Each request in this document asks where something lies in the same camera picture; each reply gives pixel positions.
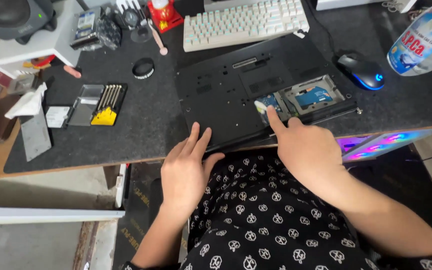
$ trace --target rubber bracelet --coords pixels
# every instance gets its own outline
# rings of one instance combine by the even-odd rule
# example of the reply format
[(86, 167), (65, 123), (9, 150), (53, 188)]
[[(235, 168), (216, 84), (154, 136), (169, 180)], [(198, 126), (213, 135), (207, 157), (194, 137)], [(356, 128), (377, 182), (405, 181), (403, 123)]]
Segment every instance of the rubber bracelet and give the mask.
[[(151, 67), (147, 70), (137, 72), (136, 70), (141, 67), (142, 65), (149, 64)], [(155, 64), (153, 62), (153, 59), (151, 58), (141, 58), (137, 60), (134, 63), (134, 66), (132, 67), (132, 73), (134, 74), (134, 77), (136, 79), (144, 80), (148, 78), (149, 76), (153, 75), (153, 72), (155, 71)]]

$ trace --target small card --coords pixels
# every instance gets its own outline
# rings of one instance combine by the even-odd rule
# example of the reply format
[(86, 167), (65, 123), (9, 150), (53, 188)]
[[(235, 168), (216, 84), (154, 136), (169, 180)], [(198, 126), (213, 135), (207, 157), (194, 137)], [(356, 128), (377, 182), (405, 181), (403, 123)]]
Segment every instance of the small card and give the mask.
[(68, 118), (70, 107), (53, 106), (47, 109), (47, 127), (61, 128), (64, 121)]

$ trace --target white keyboard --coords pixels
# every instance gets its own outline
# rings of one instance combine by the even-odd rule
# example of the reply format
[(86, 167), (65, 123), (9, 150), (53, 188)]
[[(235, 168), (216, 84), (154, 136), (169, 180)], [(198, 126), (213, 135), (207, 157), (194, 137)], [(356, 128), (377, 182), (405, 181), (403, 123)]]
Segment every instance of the white keyboard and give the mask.
[(300, 0), (273, 0), (184, 18), (185, 52), (268, 40), (309, 24)]

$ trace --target black mouse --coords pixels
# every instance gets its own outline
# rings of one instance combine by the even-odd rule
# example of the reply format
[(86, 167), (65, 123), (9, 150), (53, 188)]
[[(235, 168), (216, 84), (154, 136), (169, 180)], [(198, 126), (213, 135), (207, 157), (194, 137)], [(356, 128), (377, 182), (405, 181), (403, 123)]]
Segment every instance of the black mouse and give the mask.
[(341, 56), (337, 63), (366, 89), (379, 90), (385, 85), (383, 69), (376, 62), (364, 60), (361, 56), (350, 53)]

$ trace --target white tissue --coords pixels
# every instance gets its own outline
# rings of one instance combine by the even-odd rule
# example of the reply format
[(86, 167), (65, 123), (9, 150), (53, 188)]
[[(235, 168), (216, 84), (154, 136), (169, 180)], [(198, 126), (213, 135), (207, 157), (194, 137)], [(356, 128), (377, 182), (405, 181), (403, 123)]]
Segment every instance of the white tissue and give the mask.
[(13, 119), (22, 115), (37, 115), (41, 109), (44, 92), (48, 89), (46, 83), (41, 84), (36, 91), (21, 96), (16, 104), (9, 109), (4, 117)]

